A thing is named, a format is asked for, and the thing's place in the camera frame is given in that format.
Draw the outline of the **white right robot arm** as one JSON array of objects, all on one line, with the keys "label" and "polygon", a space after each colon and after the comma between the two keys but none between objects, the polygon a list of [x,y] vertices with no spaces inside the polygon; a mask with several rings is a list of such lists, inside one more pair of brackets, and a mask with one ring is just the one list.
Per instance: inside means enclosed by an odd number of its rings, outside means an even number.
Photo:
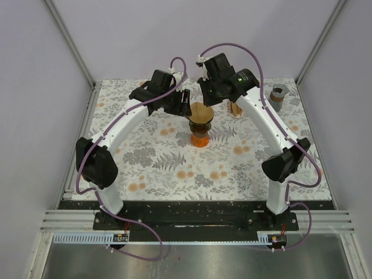
[{"label": "white right robot arm", "polygon": [[277,230],[285,224],[284,212],[288,209],[285,201],[285,184],[294,174],[304,154],[310,148],[307,138],[298,138],[292,133],[274,111],[268,112],[270,105],[263,104],[260,95],[260,83],[248,69],[235,71],[226,55],[220,53],[214,57],[197,57],[197,66],[202,68],[202,77],[198,79],[203,104],[214,106],[225,99],[235,103],[253,121],[265,139],[271,156],[262,163],[262,169],[269,179],[269,195],[265,214],[265,225]]}]

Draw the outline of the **brown paper coffee filter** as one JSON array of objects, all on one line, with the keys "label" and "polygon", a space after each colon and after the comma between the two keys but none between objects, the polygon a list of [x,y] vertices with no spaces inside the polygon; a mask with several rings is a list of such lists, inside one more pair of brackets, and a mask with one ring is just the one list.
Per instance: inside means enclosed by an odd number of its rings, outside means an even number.
[{"label": "brown paper coffee filter", "polygon": [[214,111],[211,107],[205,106],[201,102],[194,102],[190,106],[191,116],[190,121],[197,124],[204,124],[213,119]]}]

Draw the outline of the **coffee filter pack orange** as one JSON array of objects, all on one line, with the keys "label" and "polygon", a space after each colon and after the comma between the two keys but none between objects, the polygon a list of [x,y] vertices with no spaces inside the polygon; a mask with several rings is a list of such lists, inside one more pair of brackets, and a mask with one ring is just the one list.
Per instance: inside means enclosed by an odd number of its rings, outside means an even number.
[{"label": "coffee filter pack orange", "polygon": [[229,103],[230,114],[235,118],[240,118],[242,115],[242,109],[234,102]]}]

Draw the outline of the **aluminium frame rail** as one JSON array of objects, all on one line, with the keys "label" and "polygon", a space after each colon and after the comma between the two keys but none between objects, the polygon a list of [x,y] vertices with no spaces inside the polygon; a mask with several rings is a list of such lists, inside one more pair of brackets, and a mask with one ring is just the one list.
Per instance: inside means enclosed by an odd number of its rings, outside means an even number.
[{"label": "aluminium frame rail", "polygon": [[[312,210],[312,233],[354,234],[350,214],[344,210]],[[101,221],[94,210],[49,210],[44,215],[42,232],[92,231]]]}]

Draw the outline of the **grey glass carafe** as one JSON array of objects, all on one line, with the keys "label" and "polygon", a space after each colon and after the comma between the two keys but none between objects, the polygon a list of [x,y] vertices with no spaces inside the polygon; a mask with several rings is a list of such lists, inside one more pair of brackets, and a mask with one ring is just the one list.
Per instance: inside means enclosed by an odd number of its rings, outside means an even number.
[{"label": "grey glass carafe", "polygon": [[282,108],[283,100],[286,94],[289,93],[289,88],[284,84],[275,84],[269,96],[269,102],[276,112]]}]

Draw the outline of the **olive green glass dripper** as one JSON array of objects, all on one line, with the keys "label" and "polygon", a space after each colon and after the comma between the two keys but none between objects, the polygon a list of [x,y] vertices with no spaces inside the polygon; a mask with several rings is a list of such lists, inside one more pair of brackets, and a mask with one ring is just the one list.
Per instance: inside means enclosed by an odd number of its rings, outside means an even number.
[{"label": "olive green glass dripper", "polygon": [[188,118],[189,128],[197,138],[205,138],[212,128],[213,113],[207,113],[202,116],[197,116],[196,113]]}]

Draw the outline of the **floral table mat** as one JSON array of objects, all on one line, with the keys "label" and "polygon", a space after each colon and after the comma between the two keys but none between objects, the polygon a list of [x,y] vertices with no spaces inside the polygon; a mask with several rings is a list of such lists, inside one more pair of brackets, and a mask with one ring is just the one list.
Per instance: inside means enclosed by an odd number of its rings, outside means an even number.
[{"label": "floral table mat", "polygon": [[[129,93],[145,80],[103,80],[88,138],[124,108]],[[311,142],[309,155],[321,169],[316,188],[291,184],[290,200],[331,200],[312,133],[293,78],[265,78],[265,95],[273,85],[289,88],[279,115],[299,138]],[[266,200],[268,178],[261,163],[271,155],[252,120],[230,114],[228,102],[213,107],[209,143],[191,144],[187,119],[153,112],[117,149],[117,189],[124,200]]]}]

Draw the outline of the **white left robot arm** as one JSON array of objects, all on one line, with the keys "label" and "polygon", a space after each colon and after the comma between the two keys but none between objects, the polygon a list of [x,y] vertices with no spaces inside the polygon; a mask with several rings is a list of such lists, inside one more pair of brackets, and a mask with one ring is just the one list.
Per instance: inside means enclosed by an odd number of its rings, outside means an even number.
[{"label": "white left robot arm", "polygon": [[114,155],[129,133],[154,111],[176,116],[189,116],[189,91],[183,89],[185,72],[155,70],[152,78],[134,89],[119,114],[100,132],[76,142],[77,179],[89,183],[95,191],[101,209],[107,213],[106,223],[119,230],[126,223],[121,212],[124,203],[116,186],[119,173]]}]

